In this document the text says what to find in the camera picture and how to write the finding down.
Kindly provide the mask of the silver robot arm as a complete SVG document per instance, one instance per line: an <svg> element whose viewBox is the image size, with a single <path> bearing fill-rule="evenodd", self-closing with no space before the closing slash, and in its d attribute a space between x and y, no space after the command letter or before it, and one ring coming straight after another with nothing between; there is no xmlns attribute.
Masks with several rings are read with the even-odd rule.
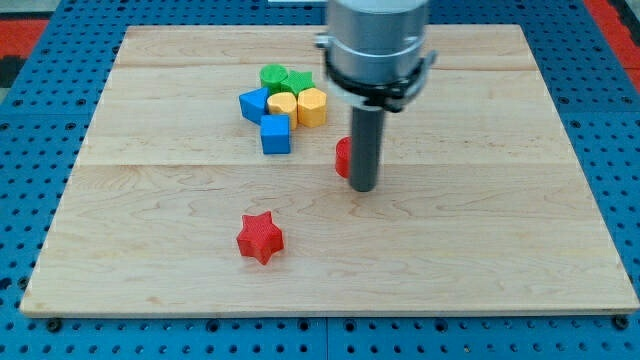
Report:
<svg viewBox="0 0 640 360"><path fill-rule="evenodd" d="M316 37L327 80L352 106L398 113L422 90L428 0L329 0Z"/></svg>

